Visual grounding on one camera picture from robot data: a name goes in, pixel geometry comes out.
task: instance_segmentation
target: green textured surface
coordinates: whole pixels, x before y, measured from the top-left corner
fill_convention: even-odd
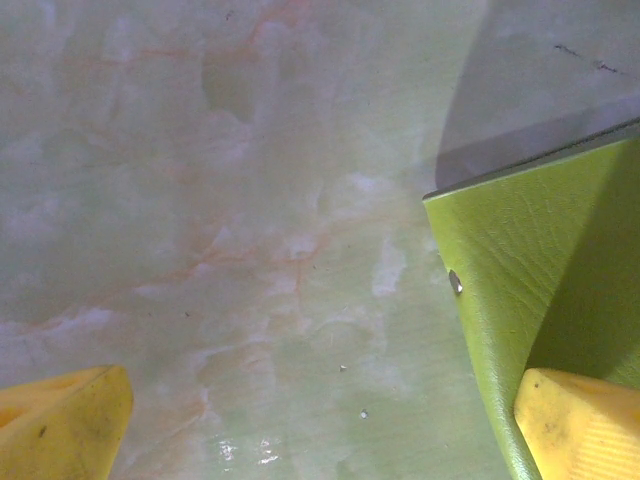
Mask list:
[[[522,373],[640,386],[640,140],[425,202],[509,469],[539,478],[513,419]]]

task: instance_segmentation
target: marble floor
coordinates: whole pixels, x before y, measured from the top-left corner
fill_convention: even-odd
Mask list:
[[[444,135],[495,8],[3,1],[0,386],[126,366],[113,480],[508,478],[421,204],[443,138],[557,116]]]

